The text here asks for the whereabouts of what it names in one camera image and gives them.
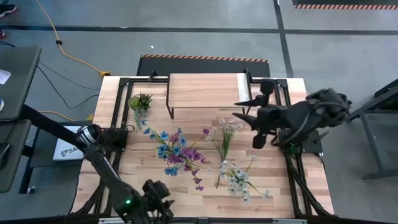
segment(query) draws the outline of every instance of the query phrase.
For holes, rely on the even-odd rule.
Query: yellow black striped tape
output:
[[[211,56],[189,56],[189,55],[156,55],[156,54],[144,54],[141,57],[151,58],[186,58],[186,59],[206,59],[206,60],[234,60],[242,62],[268,62],[265,59],[256,58],[232,58],[232,57],[211,57]]]
[[[397,10],[398,6],[393,5],[331,5],[331,4],[298,4],[296,9],[385,9]]]

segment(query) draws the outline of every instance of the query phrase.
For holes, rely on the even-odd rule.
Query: sneaker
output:
[[[17,10],[17,6],[13,4],[0,4],[0,18]]]

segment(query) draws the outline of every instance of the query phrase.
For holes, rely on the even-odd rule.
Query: wooden board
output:
[[[109,127],[111,123],[119,78],[104,78],[93,120],[101,127]],[[288,84],[293,104],[305,98],[303,79],[290,78]],[[251,90],[253,96],[260,94],[259,84],[252,84]],[[200,138],[203,128],[217,126],[220,118],[231,117],[232,112],[241,111],[239,108],[184,108],[175,111],[175,119],[171,120],[165,106],[165,83],[134,84],[132,95],[140,92],[153,94],[154,100],[151,103],[151,109],[148,111],[148,124],[158,131],[166,130],[169,133],[174,133],[177,127],[182,128],[188,143]],[[270,103],[275,103],[273,96],[271,96]],[[121,104],[121,108],[123,108],[124,98],[122,98]],[[256,114],[256,111],[257,108],[252,108],[251,114]],[[122,110],[119,112],[118,126],[121,122],[121,115]],[[129,113],[127,124],[134,124],[133,111]],[[254,135],[255,132],[250,131],[249,126],[244,124],[243,129],[233,139],[228,159],[234,160],[240,167],[247,167],[250,162],[250,154],[259,156],[259,160],[251,166],[249,180],[260,191],[270,190],[270,197],[266,200],[261,199],[261,196],[255,194],[253,190],[251,191],[252,201],[248,203],[243,202],[242,198],[229,196],[226,180],[222,180],[220,187],[216,189],[218,169],[213,168],[213,172],[208,175],[207,166],[203,166],[198,173],[199,178],[203,179],[202,183],[205,187],[202,192],[195,190],[195,183],[189,173],[184,174],[181,171],[176,177],[165,175],[164,169],[167,165],[156,156],[154,148],[157,143],[143,135],[142,131],[136,131],[129,135],[119,173],[125,182],[140,191],[147,179],[164,182],[172,194],[169,199],[176,200],[172,205],[172,211],[176,217],[293,217],[284,157],[279,149],[271,146],[269,142],[263,149],[253,149],[251,144]],[[218,153],[210,143],[198,141],[196,147],[207,157],[212,167],[220,165]],[[303,155],[303,163],[308,187],[325,209],[333,213],[322,163],[319,158],[308,154]],[[72,211],[78,210],[86,202],[98,185],[98,181],[99,177],[94,168],[88,161],[84,161]],[[300,190],[298,190],[298,195],[300,208],[304,211]]]
[[[169,106],[171,108],[235,107],[234,103],[239,101],[236,76],[236,73],[172,73]]]

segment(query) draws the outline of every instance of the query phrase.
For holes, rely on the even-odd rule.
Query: concrete floor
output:
[[[41,0],[59,26],[176,27],[278,29],[273,0]],[[286,29],[398,30],[397,11],[348,11],[294,9],[280,0]],[[35,1],[11,0],[19,10],[0,24],[47,26]],[[18,46],[39,45],[40,61],[68,78],[99,88],[101,78],[92,69],[64,57],[52,31],[5,30],[6,41]],[[272,77],[287,77],[279,34],[222,32],[59,32],[65,50],[114,75],[134,75],[140,54],[214,55],[266,58]],[[348,95],[353,110],[378,89],[397,78],[398,35],[286,35],[293,76],[304,78],[307,92],[333,87]],[[98,90],[86,90],[42,66],[70,106]],[[37,71],[27,104],[37,110],[59,111],[83,120],[94,113],[96,98],[68,110]],[[64,121],[49,115],[56,121]],[[323,141],[326,175],[337,215],[397,222],[398,178],[362,181],[376,171],[362,124],[354,121],[330,129]],[[16,182],[21,179],[21,160]],[[72,204],[79,164],[39,168],[34,171],[32,195],[13,189],[0,195],[0,220],[48,217],[68,213]]]

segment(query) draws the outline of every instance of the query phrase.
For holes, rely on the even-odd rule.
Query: wooden table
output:
[[[93,120],[103,128],[109,127],[111,123],[119,79],[120,77],[104,77],[103,80]],[[288,78],[287,82],[292,104],[303,100],[307,95],[303,79]],[[166,89],[166,83],[136,83],[132,89],[132,96],[139,93],[152,94],[153,101],[147,114],[148,125],[158,131],[166,130],[168,133],[174,133],[177,127],[182,128],[189,144],[202,136],[203,128],[217,126],[220,118],[232,117],[232,112],[241,112],[240,108],[182,108],[175,112],[175,119],[171,120],[165,105]],[[252,84],[251,90],[253,97],[260,94],[259,84]],[[273,95],[271,95],[270,103],[275,103]],[[250,114],[255,115],[256,111],[257,108],[253,108]],[[122,112],[123,110],[119,112],[118,125],[121,122]],[[132,110],[127,124],[134,124]],[[222,180],[216,189],[218,169],[213,168],[213,172],[208,175],[207,165],[201,167],[198,173],[199,178],[203,179],[201,185],[205,187],[201,192],[195,190],[195,183],[190,173],[185,174],[181,170],[176,177],[165,175],[164,169],[167,165],[162,159],[157,158],[155,151],[158,144],[143,135],[142,131],[129,134],[119,173],[123,181],[140,190],[141,193],[141,187],[147,179],[165,183],[172,194],[169,199],[175,200],[172,205],[175,217],[293,217],[285,159],[279,148],[269,143],[271,137],[268,138],[263,149],[253,149],[251,144],[255,134],[247,124],[244,124],[243,129],[239,130],[233,139],[227,159],[235,161],[240,167],[247,167],[250,163],[250,154],[259,156],[259,160],[253,162],[249,170],[249,180],[262,192],[266,189],[270,190],[270,197],[265,200],[253,190],[251,190],[251,202],[244,202],[241,197],[230,196],[226,180]],[[220,166],[219,155],[212,144],[202,140],[197,142],[196,147],[207,157],[212,167]],[[308,187],[324,208],[333,213],[321,161],[312,154],[303,154],[302,158]],[[83,161],[72,211],[78,210],[88,200],[97,187],[99,179],[100,177],[90,163]],[[300,208],[304,211],[300,190],[298,190],[298,199]]]

